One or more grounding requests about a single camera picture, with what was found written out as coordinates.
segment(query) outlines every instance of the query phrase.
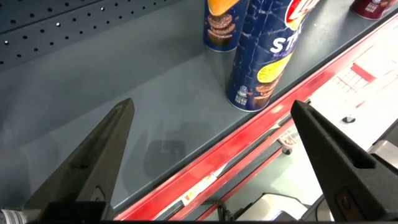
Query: blue chip canister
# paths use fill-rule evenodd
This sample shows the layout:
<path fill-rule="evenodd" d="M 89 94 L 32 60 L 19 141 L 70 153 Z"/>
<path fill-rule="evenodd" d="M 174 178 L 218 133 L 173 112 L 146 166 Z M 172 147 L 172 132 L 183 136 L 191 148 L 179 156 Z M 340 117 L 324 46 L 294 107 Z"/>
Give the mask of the blue chip canister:
<path fill-rule="evenodd" d="M 205 45 L 217 52 L 234 50 L 248 4 L 249 0 L 205 0 Z"/>
<path fill-rule="evenodd" d="M 289 62 L 308 12 L 319 0 L 249 3 L 226 94 L 237 108 L 265 108 Z"/>

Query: black plastic part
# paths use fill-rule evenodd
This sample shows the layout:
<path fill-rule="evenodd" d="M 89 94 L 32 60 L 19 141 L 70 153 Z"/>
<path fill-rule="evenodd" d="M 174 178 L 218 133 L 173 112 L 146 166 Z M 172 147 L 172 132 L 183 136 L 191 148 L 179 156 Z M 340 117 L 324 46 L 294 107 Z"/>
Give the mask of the black plastic part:
<path fill-rule="evenodd" d="M 282 147 L 282 152 L 283 152 L 285 155 L 290 155 L 290 154 L 293 152 L 293 150 L 292 150 L 292 149 L 289 149 L 289 148 L 286 148 L 286 147 Z"/>
<path fill-rule="evenodd" d="M 315 202 L 312 204 L 308 210 L 304 213 L 301 217 L 300 221 L 305 222 L 316 222 L 318 221 L 317 218 L 317 208 L 321 204 L 321 202 L 325 199 L 323 195 L 321 195 Z"/>
<path fill-rule="evenodd" d="M 88 213 L 93 210 L 108 214 L 133 116 L 131 98 L 118 103 L 28 199 L 23 207 L 28 220 L 44 208 L 41 214 L 44 219 L 54 219 L 56 214 L 80 207 Z M 106 204 L 94 203 L 92 207 L 86 203 L 71 204 L 76 201 Z"/>
<path fill-rule="evenodd" d="M 113 218 L 114 212 L 108 202 L 50 202 L 38 220 L 93 223 Z"/>
<path fill-rule="evenodd" d="M 351 124 L 356 121 L 356 118 L 354 118 L 352 116 L 347 116 L 347 117 L 343 118 L 342 121 L 346 122 L 347 124 Z"/>
<path fill-rule="evenodd" d="M 336 222 L 398 219 L 397 171 L 306 103 L 291 114 Z"/>

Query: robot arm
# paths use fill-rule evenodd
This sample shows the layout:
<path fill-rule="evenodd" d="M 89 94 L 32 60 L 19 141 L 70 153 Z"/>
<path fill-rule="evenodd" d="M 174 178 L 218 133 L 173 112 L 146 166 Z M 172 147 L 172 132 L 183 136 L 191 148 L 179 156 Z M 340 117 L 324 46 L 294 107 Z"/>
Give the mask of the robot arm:
<path fill-rule="evenodd" d="M 368 154 L 310 105 L 296 101 L 291 114 L 335 221 L 398 220 L 398 171 L 376 154 L 395 145 Z"/>

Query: pegboard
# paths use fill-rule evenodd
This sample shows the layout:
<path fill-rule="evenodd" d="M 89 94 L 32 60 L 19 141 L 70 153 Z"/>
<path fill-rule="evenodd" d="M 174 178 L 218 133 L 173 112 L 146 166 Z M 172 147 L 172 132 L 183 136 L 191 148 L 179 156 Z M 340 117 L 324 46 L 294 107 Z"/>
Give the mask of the pegboard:
<path fill-rule="evenodd" d="M 0 0 L 0 71 L 178 1 Z"/>

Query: store shelf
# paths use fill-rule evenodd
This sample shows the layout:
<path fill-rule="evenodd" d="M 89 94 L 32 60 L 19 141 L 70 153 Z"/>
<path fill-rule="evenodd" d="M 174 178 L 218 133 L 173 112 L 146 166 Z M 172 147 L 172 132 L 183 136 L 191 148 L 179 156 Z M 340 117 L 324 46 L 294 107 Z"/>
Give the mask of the store shelf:
<path fill-rule="evenodd" d="M 310 14 L 273 101 L 383 22 L 349 5 L 324 0 Z M 181 1 L 0 73 L 0 205 L 20 206 L 127 97 L 118 212 L 252 118 L 224 96 L 233 52 L 208 50 L 202 27 L 203 2 Z"/>

